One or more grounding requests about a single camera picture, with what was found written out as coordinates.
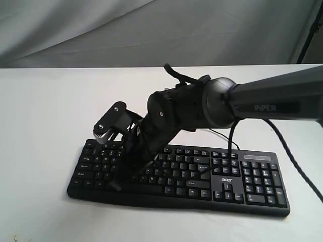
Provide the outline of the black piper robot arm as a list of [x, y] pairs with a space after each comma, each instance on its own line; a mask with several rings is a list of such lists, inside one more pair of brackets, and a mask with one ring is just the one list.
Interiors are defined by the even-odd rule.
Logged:
[[110, 125], [124, 139], [123, 157], [111, 182], [116, 190], [151, 164], [181, 130], [233, 130], [246, 118], [322, 123], [320, 66], [245, 84], [208, 75], [193, 79], [169, 65], [165, 69], [180, 83], [151, 94], [145, 117], [126, 110]]

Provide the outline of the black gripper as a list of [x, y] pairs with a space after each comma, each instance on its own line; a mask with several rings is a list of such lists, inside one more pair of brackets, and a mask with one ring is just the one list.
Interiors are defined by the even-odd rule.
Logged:
[[123, 138], [124, 149], [117, 164], [109, 187], [121, 191], [127, 180], [138, 180], [141, 176], [155, 176], [156, 155], [182, 129], [179, 125], [166, 124], [158, 128], [149, 118], [141, 119], [131, 130], [127, 139]]

